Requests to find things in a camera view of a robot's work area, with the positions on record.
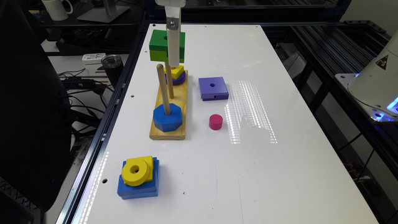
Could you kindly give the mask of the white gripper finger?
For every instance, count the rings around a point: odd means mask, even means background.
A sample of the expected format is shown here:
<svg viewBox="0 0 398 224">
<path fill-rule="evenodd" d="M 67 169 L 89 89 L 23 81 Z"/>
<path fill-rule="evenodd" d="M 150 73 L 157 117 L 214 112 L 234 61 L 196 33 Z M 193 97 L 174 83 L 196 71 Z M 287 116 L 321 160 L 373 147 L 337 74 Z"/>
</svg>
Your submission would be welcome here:
<svg viewBox="0 0 398 224">
<path fill-rule="evenodd" d="M 180 8 L 165 6 L 167 17 L 167 43 L 169 65 L 179 66 L 180 62 Z"/>
</svg>

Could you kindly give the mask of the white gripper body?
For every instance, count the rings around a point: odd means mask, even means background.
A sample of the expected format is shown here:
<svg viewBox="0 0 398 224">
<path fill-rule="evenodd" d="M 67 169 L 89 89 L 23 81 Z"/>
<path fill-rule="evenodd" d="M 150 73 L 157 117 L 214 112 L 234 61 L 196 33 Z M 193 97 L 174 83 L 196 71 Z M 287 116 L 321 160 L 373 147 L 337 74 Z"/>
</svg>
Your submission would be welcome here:
<svg viewBox="0 0 398 224">
<path fill-rule="evenodd" d="M 155 3 L 159 6 L 184 7 L 186 0 L 155 0 Z"/>
</svg>

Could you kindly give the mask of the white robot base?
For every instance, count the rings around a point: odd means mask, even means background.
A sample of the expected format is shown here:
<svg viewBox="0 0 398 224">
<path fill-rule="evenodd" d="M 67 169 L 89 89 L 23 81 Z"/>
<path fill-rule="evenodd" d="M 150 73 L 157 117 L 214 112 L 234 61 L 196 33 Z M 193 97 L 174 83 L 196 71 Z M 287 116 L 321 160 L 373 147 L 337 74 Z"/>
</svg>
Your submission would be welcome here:
<svg viewBox="0 0 398 224">
<path fill-rule="evenodd" d="M 338 73 L 340 85 L 375 122 L 397 121 L 397 34 L 359 73 Z"/>
</svg>

